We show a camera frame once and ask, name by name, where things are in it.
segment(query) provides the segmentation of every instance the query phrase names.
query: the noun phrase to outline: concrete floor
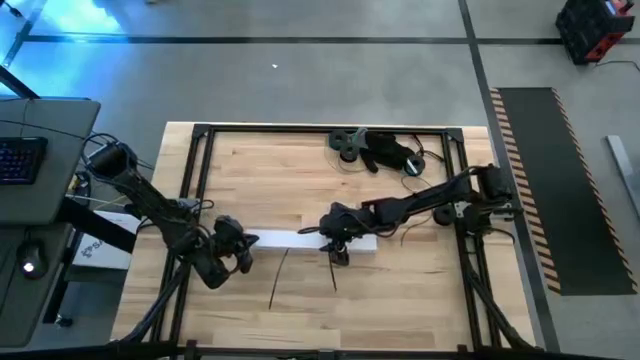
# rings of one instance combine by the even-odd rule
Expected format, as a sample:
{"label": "concrete floor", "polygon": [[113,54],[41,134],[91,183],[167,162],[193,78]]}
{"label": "concrete floor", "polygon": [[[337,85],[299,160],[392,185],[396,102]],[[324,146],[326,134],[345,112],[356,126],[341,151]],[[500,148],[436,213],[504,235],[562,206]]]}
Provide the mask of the concrete floor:
{"label": "concrete floor", "polygon": [[[562,1],[467,2],[478,38],[557,37],[553,21]],[[27,15],[34,2],[12,3]],[[22,23],[2,11],[0,24],[3,58]],[[143,0],[46,1],[31,35],[66,32],[465,37],[458,2],[452,0],[165,0],[153,6]],[[629,37],[640,38],[640,26]],[[577,68],[561,46],[486,45],[480,53],[492,87],[558,89],[631,266],[640,274],[640,222],[602,140],[620,135],[640,166],[635,141],[640,73],[626,64]],[[640,45],[620,45],[608,55],[612,59],[640,62]],[[467,45],[27,41],[10,70],[41,96],[101,102],[95,130],[113,133],[149,162],[155,161],[167,121],[487,125]],[[107,341],[120,288],[96,286],[78,285],[67,296],[74,327],[42,327],[29,348]],[[640,297],[547,293],[547,298],[562,351],[637,358]]]}

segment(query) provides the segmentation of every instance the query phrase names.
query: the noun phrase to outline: cable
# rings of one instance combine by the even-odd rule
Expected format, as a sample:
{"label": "cable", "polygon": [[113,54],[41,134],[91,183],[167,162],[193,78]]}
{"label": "cable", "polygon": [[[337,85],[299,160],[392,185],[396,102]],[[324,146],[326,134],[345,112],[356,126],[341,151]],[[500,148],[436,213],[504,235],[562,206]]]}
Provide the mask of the cable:
{"label": "cable", "polygon": [[509,232],[507,230],[494,228],[494,227],[489,227],[488,229],[491,230],[491,231],[495,231],[495,232],[501,233],[501,234],[505,234],[505,235],[507,235],[508,237],[511,238],[511,241],[513,241],[514,244],[516,243],[516,237],[511,232]]}
{"label": "cable", "polygon": [[127,197],[126,195],[122,195],[122,196],[120,196],[120,197],[117,197],[117,198],[115,198],[115,199],[113,199],[113,200],[109,201],[109,202],[103,203],[102,205],[98,205],[98,206],[96,206],[96,207],[93,209],[93,211],[100,210],[100,209],[102,209],[103,207],[105,207],[105,206],[109,206],[109,205],[119,206],[120,204],[116,204],[116,202],[118,202],[118,201],[120,201],[120,200],[122,200],[122,199],[124,199],[124,198],[126,198],[126,197]]}
{"label": "cable", "polygon": [[[80,151],[80,159],[82,160],[82,162],[85,164],[85,168],[87,169],[87,171],[89,171],[89,173],[91,173],[91,175],[93,175],[93,177],[99,181],[99,182],[103,182],[105,184],[109,184],[111,186],[113,186],[114,188],[118,189],[118,187],[121,188],[126,188],[127,190],[131,191],[132,193],[137,193],[137,191],[135,189],[133,189],[132,187],[128,186],[128,185],[124,185],[124,184],[120,184],[117,183],[109,178],[103,177],[102,175],[99,175],[97,173],[95,173],[94,169],[90,166],[88,166],[89,164],[89,159],[87,158],[87,155],[85,154],[85,149],[87,147],[87,143],[92,141],[93,138],[96,137],[109,137],[111,139],[115,139],[115,141],[118,141],[118,139],[116,139],[113,135],[110,134],[104,134],[104,133],[95,133],[89,137],[87,137],[86,139],[84,139],[83,142],[83,147],[82,150]],[[131,163],[131,154],[129,153],[129,151],[125,151],[125,164],[127,166],[127,168],[130,170],[130,163]],[[149,209],[153,209],[154,207],[150,206],[149,203],[144,200],[144,198],[140,197],[140,201],[143,201],[146,203],[146,205],[149,207]],[[167,221],[167,222],[172,222],[172,223],[180,223],[180,224],[186,224],[186,222],[184,220],[176,220],[176,219],[172,219],[172,218],[167,218],[166,216],[163,216],[162,214],[158,213],[156,211],[156,216],[162,218],[163,220]]]}
{"label": "cable", "polygon": [[409,226],[408,228],[406,228],[404,230],[404,232],[402,233],[402,237],[400,238],[400,247],[402,247],[404,245],[404,237],[407,236],[407,233],[409,232],[409,230],[411,230],[411,229],[413,229],[413,228],[415,228],[417,226],[424,225],[424,224],[428,223],[429,220],[431,220],[432,218],[433,218],[433,211],[431,211],[431,215],[429,215],[429,217],[426,218],[425,220],[423,220],[423,221],[421,221],[419,223],[413,224],[413,225]]}
{"label": "cable", "polygon": [[[47,130],[47,131],[51,131],[51,132],[54,132],[54,133],[71,136],[71,137],[74,137],[76,139],[85,140],[85,138],[83,138],[82,136],[78,136],[76,134],[68,133],[66,131],[55,130],[55,129],[48,128],[48,127],[45,127],[45,126],[25,124],[25,123],[21,123],[21,122],[17,122],[17,121],[11,121],[11,120],[0,120],[0,122],[7,123],[7,124],[16,124],[16,125],[28,126],[28,127],[32,127],[32,128],[36,128],[36,129],[41,129],[41,130]],[[99,143],[97,141],[91,141],[91,142],[96,144],[96,145],[100,145],[100,146],[103,145],[103,144],[101,144],[101,143]]]}
{"label": "cable", "polygon": [[319,226],[309,226],[309,227],[302,228],[302,229],[298,230],[298,234],[305,235],[305,234],[314,233],[316,231],[320,231],[320,227]]}
{"label": "cable", "polygon": [[[86,143],[87,143],[87,142],[92,142],[92,143],[97,144],[97,145],[100,145],[100,146],[104,146],[104,144],[101,144],[101,143],[99,143],[99,142],[97,142],[97,141],[93,140],[94,138],[100,138],[100,139],[102,139],[102,140],[106,141],[107,143],[109,143],[109,141],[110,141],[110,140],[111,140],[111,141],[114,141],[114,142],[120,142],[120,140],[118,140],[118,138],[116,138],[115,136],[113,136],[113,135],[111,135],[111,134],[107,134],[107,133],[99,133],[99,132],[95,132],[95,131],[93,131],[93,130],[91,130],[91,136],[89,136],[89,137],[87,137],[87,138],[82,138],[82,137],[79,137],[79,136],[76,136],[76,137],[78,137],[78,138],[80,138],[80,139],[83,139],[83,140],[84,140],[84,142],[85,142],[85,144],[84,144],[84,146],[83,146],[83,148],[82,148],[82,153],[81,153],[82,161],[83,161],[83,163],[84,163],[85,165],[89,163],[89,162],[88,162],[88,159],[87,159],[87,156],[86,156],[86,155],[85,155],[85,153],[84,153],[84,149],[87,147],[87,146],[86,146]],[[151,166],[151,164],[149,164],[148,162],[146,162],[146,161],[144,161],[144,160],[142,160],[142,159],[138,159],[137,164],[138,164],[138,166],[140,166],[140,167],[143,167],[143,168],[149,169],[149,170],[151,170],[151,171],[155,171],[155,168],[154,168],[153,166]]]}
{"label": "cable", "polygon": [[121,197],[119,197],[119,198],[117,198],[117,199],[115,199],[115,200],[112,200],[112,201],[105,201],[105,200],[95,199],[95,198],[88,197],[88,196],[71,195],[71,194],[66,194],[65,196],[66,196],[66,197],[68,197],[68,198],[71,198],[71,199],[82,199],[82,200],[89,200],[89,201],[99,202],[99,203],[104,204],[104,206],[107,206],[107,205],[114,205],[114,206],[124,207],[124,205],[122,205],[122,204],[116,204],[116,203],[115,203],[116,201],[118,201],[119,199],[121,199],[121,198],[122,198],[122,196],[121,196]]}
{"label": "cable", "polygon": [[632,64],[636,68],[636,70],[640,72],[640,66],[638,65],[637,62],[633,60],[609,60],[605,62],[599,62],[596,64],[595,67],[605,66],[609,64]]}
{"label": "cable", "polygon": [[327,157],[327,146],[324,147],[324,159],[326,160],[327,164],[329,164],[329,166],[331,166],[333,168],[333,170],[345,174],[345,175],[350,175],[350,174],[357,174],[357,173],[361,173],[364,171],[367,171],[367,169],[359,169],[359,170],[349,170],[349,169],[345,169],[342,164],[340,164],[340,154],[338,153],[338,155],[336,156],[336,160],[338,161],[338,166],[340,167],[340,169],[338,169],[334,164],[331,163],[331,161],[329,160],[329,158]]}
{"label": "cable", "polygon": [[431,150],[425,150],[424,146],[422,146],[422,141],[420,141],[420,138],[418,137],[418,135],[416,134],[412,134],[411,137],[413,138],[413,140],[416,142],[416,144],[418,144],[418,148],[420,148],[420,150],[418,150],[416,152],[416,155],[420,156],[420,157],[424,157],[424,155],[429,155],[432,158],[440,161],[440,162],[444,162],[444,158],[436,153],[434,153]]}
{"label": "cable", "polygon": [[145,168],[145,169],[152,170],[152,171],[153,171],[153,170],[155,170],[155,168],[154,168],[154,167],[152,167],[152,166],[148,166],[148,165],[145,165],[145,164],[143,164],[140,160],[138,160],[138,166],[143,167],[143,168]]}
{"label": "cable", "polygon": [[160,294],[158,295],[158,298],[151,305],[151,308],[147,311],[147,313],[144,315],[142,320],[140,320],[140,322],[138,322],[136,327],[127,336],[123,337],[120,341],[122,342],[142,341],[145,334],[151,327],[153,320],[158,315],[158,312],[166,306],[167,302],[169,301],[169,299],[171,298],[175,290],[178,288],[180,283],[182,283],[182,281],[188,277],[189,267],[190,267],[189,265],[186,265],[184,263],[180,264],[178,269],[174,272],[174,275],[171,278],[171,281],[169,281],[169,283],[167,284],[167,287],[160,292]]}
{"label": "cable", "polygon": [[346,213],[343,213],[341,216],[345,216],[345,215],[348,215],[348,216],[354,218],[360,224],[360,226],[365,228],[365,230],[367,230],[368,232],[370,232],[370,233],[372,233],[372,234],[374,234],[374,235],[376,235],[378,237],[384,238],[384,239],[388,239],[388,238],[392,237],[393,234],[395,234],[396,231],[398,231],[398,228],[400,227],[400,222],[398,221],[398,222],[396,222],[395,227],[393,229],[389,230],[390,231],[389,233],[383,234],[383,233],[381,233],[381,232],[379,232],[377,230],[373,230],[369,225],[365,224],[362,220],[358,219],[358,217],[356,215],[354,215],[354,214],[352,214],[350,212],[346,212]]}
{"label": "cable", "polygon": [[433,185],[431,185],[430,182],[428,182],[427,180],[425,180],[425,179],[423,179],[421,177],[405,175],[400,179],[400,182],[402,183],[402,186],[404,186],[404,188],[407,189],[412,194],[417,193],[417,191],[414,191],[413,189],[409,188],[409,186],[407,186],[407,184],[404,182],[404,179],[407,179],[407,178],[418,179],[418,180],[422,181],[423,183],[427,184],[427,186],[433,187]]}
{"label": "cable", "polygon": [[18,100],[30,101],[30,100],[33,100],[33,99],[13,98],[13,99],[4,99],[4,100],[0,100],[0,102],[10,102],[10,101],[18,101]]}
{"label": "cable", "polygon": [[338,285],[336,284],[336,275],[333,272],[333,261],[331,261],[331,253],[327,252],[329,259],[329,271],[331,272],[331,282],[333,283],[333,292],[338,292]]}
{"label": "cable", "polygon": [[[202,203],[208,203],[209,207],[202,207],[200,210],[209,210],[209,209],[213,209],[213,206],[215,205],[213,200],[209,200],[209,199],[205,199],[202,200]],[[198,201],[196,204],[194,204],[193,206],[191,206],[191,208],[189,208],[189,210],[193,210],[195,209],[196,206],[200,205],[200,202]]]}
{"label": "cable", "polygon": [[136,235],[138,235],[138,233],[140,232],[140,230],[151,227],[151,226],[155,226],[154,223],[147,223],[147,221],[149,221],[149,218],[145,218],[144,220],[140,221],[140,224],[138,224],[138,227],[136,228]]}
{"label": "cable", "polygon": [[269,299],[269,310],[271,310],[271,305],[273,304],[273,295],[276,293],[276,286],[278,285],[278,278],[280,277],[280,271],[282,270],[282,265],[284,264],[284,259],[289,254],[289,248],[285,250],[284,255],[282,255],[282,260],[280,260],[280,266],[278,266],[278,271],[276,272],[276,278],[273,280],[273,288],[271,289],[271,298]]}
{"label": "cable", "polygon": [[[31,99],[25,101],[24,103],[24,109],[22,110],[22,123],[26,123],[27,122],[27,109],[29,108],[29,104],[31,103]],[[22,126],[20,128],[20,137],[22,137],[22,132],[24,131],[24,126]]]}
{"label": "cable", "polygon": [[18,17],[18,18],[24,17],[24,16],[22,15],[22,13],[20,12],[20,10],[18,10],[18,9],[16,9],[16,8],[14,8],[13,6],[9,5],[9,3],[8,3],[8,2],[4,2],[4,1],[3,1],[3,2],[0,2],[0,5],[1,5],[1,4],[5,4],[5,5],[7,5],[7,7],[9,8],[9,12],[11,13],[11,15],[13,15],[13,16],[15,16],[15,17]]}

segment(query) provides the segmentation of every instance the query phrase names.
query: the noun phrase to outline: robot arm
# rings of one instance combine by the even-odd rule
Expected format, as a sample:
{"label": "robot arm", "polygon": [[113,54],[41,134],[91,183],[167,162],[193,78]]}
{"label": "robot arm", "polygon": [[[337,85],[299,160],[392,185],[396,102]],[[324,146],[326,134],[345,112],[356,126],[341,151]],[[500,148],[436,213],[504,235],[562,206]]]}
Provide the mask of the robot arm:
{"label": "robot arm", "polygon": [[[473,190],[469,177],[475,175],[479,191]],[[322,251],[329,252],[335,264],[348,265],[346,243],[365,234],[391,237],[398,227],[416,214],[454,203],[463,214],[468,232],[478,233],[490,227],[494,211],[509,212],[503,206],[511,200],[511,192],[503,182],[500,169],[493,166],[471,167],[449,181],[402,199],[383,198],[365,201],[360,209],[333,203],[318,227],[300,233],[319,231],[329,239]]]}
{"label": "robot arm", "polygon": [[[244,234],[242,226],[228,216],[216,219],[211,235],[199,225],[193,206],[165,198],[138,172],[136,155],[126,144],[109,142],[83,159],[89,172],[127,196],[160,229],[169,251],[182,263],[193,265],[207,287],[220,287],[236,270],[249,272],[253,262],[249,248],[258,237]],[[229,271],[220,258],[231,255],[237,267]]]}

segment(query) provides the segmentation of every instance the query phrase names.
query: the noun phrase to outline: wooden tabletop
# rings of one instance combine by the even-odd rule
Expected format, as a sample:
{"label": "wooden tabletop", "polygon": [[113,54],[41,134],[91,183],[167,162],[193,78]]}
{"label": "wooden tabletop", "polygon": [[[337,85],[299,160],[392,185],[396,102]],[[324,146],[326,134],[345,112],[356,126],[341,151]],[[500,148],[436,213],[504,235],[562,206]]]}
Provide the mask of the wooden tabletop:
{"label": "wooden tabletop", "polygon": [[[168,123],[153,185],[177,197],[193,123]],[[493,153],[484,127],[464,127],[469,165],[488,164]],[[298,230],[315,226],[338,201],[356,207],[380,197],[404,197],[402,174],[360,171],[358,161],[343,164],[327,149],[326,135],[217,133],[205,199],[215,201],[202,222],[230,215],[249,228]],[[416,149],[406,136],[399,141]],[[422,136],[424,147],[442,154],[440,139]],[[195,196],[202,146],[190,197]],[[415,191],[445,181],[444,167],[426,157],[422,180],[407,178]],[[271,289],[284,250],[255,250],[249,274],[233,275],[221,288],[208,289],[192,272],[180,342],[231,348],[455,350],[470,346],[469,322],[455,234],[429,214],[412,217],[390,239],[378,239],[375,254],[352,254],[351,265],[334,267],[334,292],[326,253],[291,250],[279,276],[273,307]],[[534,343],[529,312],[512,241],[501,234],[485,238],[493,293],[522,337]],[[138,237],[112,337],[126,335],[155,300],[166,249],[157,230]],[[168,338],[173,302],[163,338]],[[479,308],[488,343],[484,309]]]}

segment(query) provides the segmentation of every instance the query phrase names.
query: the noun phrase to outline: metal pole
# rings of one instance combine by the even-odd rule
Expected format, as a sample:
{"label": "metal pole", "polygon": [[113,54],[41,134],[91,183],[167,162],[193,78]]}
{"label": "metal pole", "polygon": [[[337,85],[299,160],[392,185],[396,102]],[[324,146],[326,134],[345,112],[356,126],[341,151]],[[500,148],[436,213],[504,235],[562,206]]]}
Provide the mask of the metal pole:
{"label": "metal pole", "polygon": [[4,66],[0,66],[0,82],[21,98],[40,99],[40,96],[29,89],[29,87],[17,77],[13,76]]}
{"label": "metal pole", "polygon": [[[193,127],[191,133],[191,144],[189,145],[189,153],[187,154],[187,164],[184,168],[184,175],[182,176],[182,186],[180,187],[180,198],[189,197],[189,187],[191,186],[191,178],[193,177],[193,165],[196,161],[196,153],[198,152],[198,143],[204,135],[200,124],[196,124]],[[173,270],[175,267],[176,258],[171,253],[167,253],[167,257],[164,262],[164,270],[162,272],[162,280],[160,281],[160,293],[171,281],[173,276]],[[162,309],[162,315],[158,316],[153,326],[151,327],[150,341],[160,341],[162,333],[162,324],[164,323],[164,308]]]}
{"label": "metal pole", "polygon": [[[208,126],[207,130],[207,142],[204,146],[204,154],[202,156],[202,166],[200,168],[200,177],[198,179],[198,187],[196,189],[196,198],[200,201],[202,207],[202,201],[204,200],[204,193],[207,188],[207,178],[209,177],[209,167],[211,165],[211,157],[213,154],[213,140],[215,138],[215,129],[212,125]],[[177,342],[180,338],[180,328],[182,326],[182,315],[184,314],[185,301],[187,299],[187,289],[189,288],[189,276],[184,279],[180,288],[178,289],[178,296],[176,298],[176,305],[173,312],[173,319],[171,321],[171,331],[169,333],[169,341]]]}
{"label": "metal pole", "polygon": [[[444,166],[447,172],[447,179],[454,176],[453,161],[451,160],[451,144],[449,143],[449,135],[446,133],[441,136],[442,139],[442,155],[445,160]],[[455,223],[456,241],[458,244],[458,256],[460,258],[460,270],[462,272],[462,287],[464,289],[464,297],[467,304],[467,314],[469,316],[469,331],[471,333],[471,343],[474,350],[480,349],[482,346],[482,337],[480,335],[480,323],[478,322],[478,312],[473,288],[469,283],[469,279],[465,275],[467,273],[467,264],[469,259],[467,255],[466,233],[463,224],[459,219]]]}

